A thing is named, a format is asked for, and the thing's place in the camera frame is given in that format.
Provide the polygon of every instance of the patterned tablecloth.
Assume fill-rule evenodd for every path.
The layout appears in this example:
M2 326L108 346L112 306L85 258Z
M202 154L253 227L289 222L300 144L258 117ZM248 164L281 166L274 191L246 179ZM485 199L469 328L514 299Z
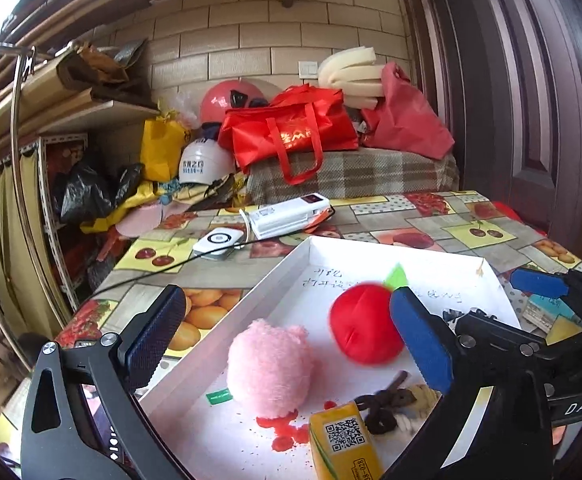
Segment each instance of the patterned tablecloth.
M558 314L567 319L572 315L560 300L548 301L513 289L508 277L520 266L547 272L582 271L582 260L533 228L508 218L477 192L407 193L332 200L332 204L335 215L315 235L482 257L498 275L522 328L539 335L547 334ZM152 387L307 236L258 242L234 251L225 261L198 259L163 274L148 275L160 265L186 260L195 241L219 226L240 228L244 222L236 210L184 213L167 218L138 238L101 288L129 278L137 281L84 304L57 340L66 347L79 339L119 333L165 285L179 285L194 309L171 342Z

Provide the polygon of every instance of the dark red bag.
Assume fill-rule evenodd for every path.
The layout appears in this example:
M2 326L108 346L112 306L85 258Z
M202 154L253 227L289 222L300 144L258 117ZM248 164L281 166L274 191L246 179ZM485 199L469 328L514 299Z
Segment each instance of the dark red bag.
M218 143L233 152L245 173L254 162L277 156L287 183L301 184L318 172L324 151L357 149L357 134L343 101L341 90L291 86L270 106L227 110ZM311 150L315 165L292 175L287 152Z
M362 136L362 145L443 158L453 146L452 135L393 61L382 70L382 88L385 101L375 110L362 110L372 132Z

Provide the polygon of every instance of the pink helmet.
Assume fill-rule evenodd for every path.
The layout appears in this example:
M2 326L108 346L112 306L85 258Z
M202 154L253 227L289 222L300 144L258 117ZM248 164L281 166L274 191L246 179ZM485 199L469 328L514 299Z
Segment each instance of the pink helmet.
M211 88L202 99L200 120L202 123L222 123L224 113L230 108L248 108L253 99L264 99L257 86L232 79L222 81Z

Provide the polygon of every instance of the pink fluffy ball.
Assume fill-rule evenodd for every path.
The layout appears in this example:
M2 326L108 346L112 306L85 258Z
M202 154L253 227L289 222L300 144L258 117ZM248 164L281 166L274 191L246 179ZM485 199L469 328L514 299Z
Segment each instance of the pink fluffy ball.
M309 392L312 355L301 326L255 320L229 348L227 386L256 416L277 418L299 408Z

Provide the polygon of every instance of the white portable device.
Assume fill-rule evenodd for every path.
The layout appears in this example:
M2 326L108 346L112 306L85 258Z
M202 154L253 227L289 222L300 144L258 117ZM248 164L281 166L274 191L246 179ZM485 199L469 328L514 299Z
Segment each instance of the white portable device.
M205 254L202 258L207 260L223 260L231 254L235 245L244 238L244 232L239 229L218 227L209 232L204 238L200 238L192 248L191 254Z
M329 208L328 198L311 193L258 209L248 214L248 220L256 238L261 240L304 229Z

